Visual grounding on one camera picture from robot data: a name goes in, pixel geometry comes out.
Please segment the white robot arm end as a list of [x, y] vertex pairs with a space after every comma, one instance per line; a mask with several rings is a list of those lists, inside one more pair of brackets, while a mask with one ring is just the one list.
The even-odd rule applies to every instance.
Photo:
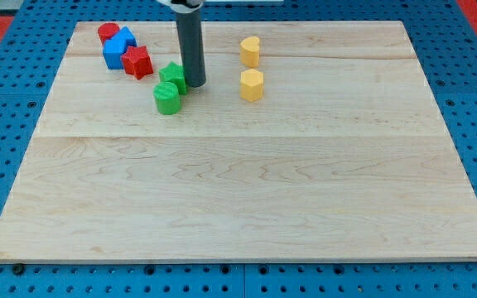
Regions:
[[189, 14], [200, 9], [205, 0], [157, 0], [161, 5], [169, 7], [173, 12]]

